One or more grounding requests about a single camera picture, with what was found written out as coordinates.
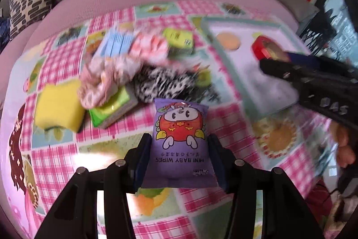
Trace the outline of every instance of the green sponge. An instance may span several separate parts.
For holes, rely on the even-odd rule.
[[[89,110],[94,127],[105,129],[138,104],[131,87],[122,86],[101,107]]]

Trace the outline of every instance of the black clamp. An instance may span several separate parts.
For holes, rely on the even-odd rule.
[[[128,151],[107,169],[88,172],[79,167],[65,186],[35,239],[97,239],[97,191],[104,190],[104,218],[108,239],[134,239],[126,193],[134,194],[143,182],[152,138],[144,134],[138,147]],[[255,227],[256,192],[263,191],[263,238],[323,239],[304,199],[280,168],[255,169],[223,148],[216,135],[208,137],[209,155],[219,186],[234,194],[224,239],[252,239]],[[352,218],[358,216],[357,210]],[[348,222],[349,237],[358,231]]]
[[[324,56],[288,56],[291,62],[261,59],[260,68],[291,82],[303,107],[358,130],[358,70]]]

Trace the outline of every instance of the mini baby wipes package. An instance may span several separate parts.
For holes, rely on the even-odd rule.
[[[161,178],[161,187],[216,186],[205,129],[208,107],[161,98],[155,99],[155,107],[146,177],[156,178],[156,183]]]

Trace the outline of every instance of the patterned pillow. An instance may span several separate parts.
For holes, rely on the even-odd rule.
[[[10,0],[10,40],[51,10],[52,0]]]

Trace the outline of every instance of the purple wipes package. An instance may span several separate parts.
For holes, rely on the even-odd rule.
[[[211,182],[215,181],[205,133],[208,107],[194,102],[161,98],[155,99],[155,107],[157,112],[149,176],[184,178],[185,181],[188,178],[210,177]]]

